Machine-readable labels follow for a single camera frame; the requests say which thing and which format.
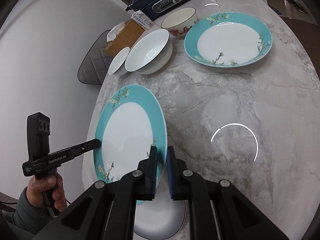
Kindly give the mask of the grey sleeve left forearm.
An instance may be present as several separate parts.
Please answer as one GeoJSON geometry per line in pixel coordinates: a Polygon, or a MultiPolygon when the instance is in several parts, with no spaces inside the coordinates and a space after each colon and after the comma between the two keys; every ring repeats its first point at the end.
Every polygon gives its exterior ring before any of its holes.
{"type": "Polygon", "coordinates": [[[5,215],[9,227],[18,239],[32,239],[53,220],[45,207],[33,207],[27,199],[25,188],[16,205],[16,211],[5,215]]]}

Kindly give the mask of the person left hand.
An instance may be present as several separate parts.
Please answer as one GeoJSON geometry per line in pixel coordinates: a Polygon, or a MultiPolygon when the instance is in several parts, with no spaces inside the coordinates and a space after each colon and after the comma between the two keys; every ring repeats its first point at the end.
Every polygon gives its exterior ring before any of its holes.
{"type": "Polygon", "coordinates": [[[49,175],[42,179],[36,179],[35,176],[33,176],[29,180],[26,190],[26,197],[29,204],[33,207],[43,206],[44,194],[48,197],[50,190],[52,190],[51,197],[54,200],[54,207],[60,212],[64,211],[67,207],[67,202],[63,188],[63,178],[60,174],[55,176],[49,175]]]}

